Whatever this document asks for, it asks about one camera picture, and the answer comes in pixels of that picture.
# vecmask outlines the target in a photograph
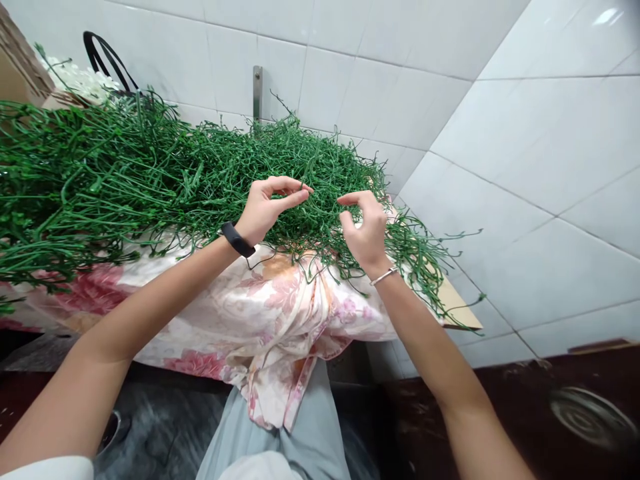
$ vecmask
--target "person's left hand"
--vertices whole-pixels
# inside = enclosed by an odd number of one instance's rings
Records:
[[[302,185],[300,180],[290,177],[269,177],[251,184],[247,204],[235,226],[236,231],[252,247],[262,242],[273,226],[278,215],[284,210],[300,205],[309,198],[313,189]],[[272,200],[271,196],[286,195],[286,198]]]

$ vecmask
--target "pink floral cloth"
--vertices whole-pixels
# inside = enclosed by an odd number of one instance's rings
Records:
[[[188,253],[172,251],[136,263],[97,265],[81,273],[70,293],[0,285],[0,295],[25,296],[0,327],[85,332],[127,296]],[[291,430],[316,358],[339,355],[352,340],[397,338],[380,297],[368,280],[337,284],[328,271],[310,283],[289,257],[258,246],[250,269],[238,259],[140,351],[147,365],[222,380],[240,389],[249,416],[264,428]]]

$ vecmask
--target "cardboard box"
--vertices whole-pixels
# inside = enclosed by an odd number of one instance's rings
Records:
[[[42,106],[53,81],[26,38],[0,4],[0,100]]]

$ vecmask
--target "black bag handle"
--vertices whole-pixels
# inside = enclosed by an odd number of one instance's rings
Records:
[[[131,93],[129,85],[127,84],[127,80],[125,79],[124,75],[122,74],[122,71],[118,67],[116,60],[118,60],[118,62],[120,62],[120,65],[122,65],[122,68],[125,70],[127,76],[131,80],[133,87],[136,90],[138,90],[138,85],[136,85],[135,81],[131,77],[131,74],[128,72],[127,68],[125,67],[125,64],[122,62],[122,60],[120,60],[120,57],[118,57],[118,54],[115,52],[115,50],[111,48],[110,44],[108,44],[106,40],[104,40],[104,38],[100,37],[99,35],[96,35],[94,32],[86,31],[82,34],[82,40],[85,43],[85,48],[87,50],[87,55],[89,56],[89,61],[91,62],[91,68],[93,68],[93,71],[98,72],[100,71],[100,69],[102,69],[102,73],[104,73],[108,77],[110,76],[109,70],[107,70],[107,67],[105,66],[104,62],[102,62],[102,58],[100,58],[100,54],[98,53],[98,50],[93,44],[94,38],[98,40],[98,43],[102,47],[102,51],[104,52],[105,56],[107,57],[107,60],[115,70],[115,74],[118,76],[118,79],[120,80],[120,84],[122,84],[125,91]]]

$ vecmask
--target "gray pants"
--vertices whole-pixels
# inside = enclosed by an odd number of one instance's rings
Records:
[[[217,480],[238,458],[270,450],[282,453],[302,478],[349,480],[324,360],[316,362],[291,433],[264,430],[252,422],[246,400],[233,389],[196,480]]]

